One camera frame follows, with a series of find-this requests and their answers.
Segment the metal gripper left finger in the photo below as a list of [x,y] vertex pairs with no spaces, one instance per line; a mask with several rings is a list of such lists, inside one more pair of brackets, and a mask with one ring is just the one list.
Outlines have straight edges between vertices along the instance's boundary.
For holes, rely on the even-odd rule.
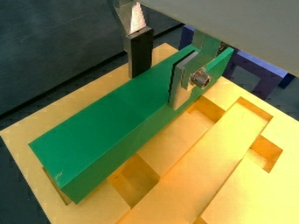
[[146,26],[141,4],[136,0],[106,0],[121,31],[128,57],[128,76],[133,79],[152,65],[154,30]]

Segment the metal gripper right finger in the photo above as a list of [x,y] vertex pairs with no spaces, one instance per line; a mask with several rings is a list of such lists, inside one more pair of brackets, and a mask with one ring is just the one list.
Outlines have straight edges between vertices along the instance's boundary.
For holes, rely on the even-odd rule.
[[206,65],[216,58],[220,41],[201,31],[194,30],[190,50],[172,65],[168,105],[173,110],[189,100],[192,89],[204,89],[210,83]]

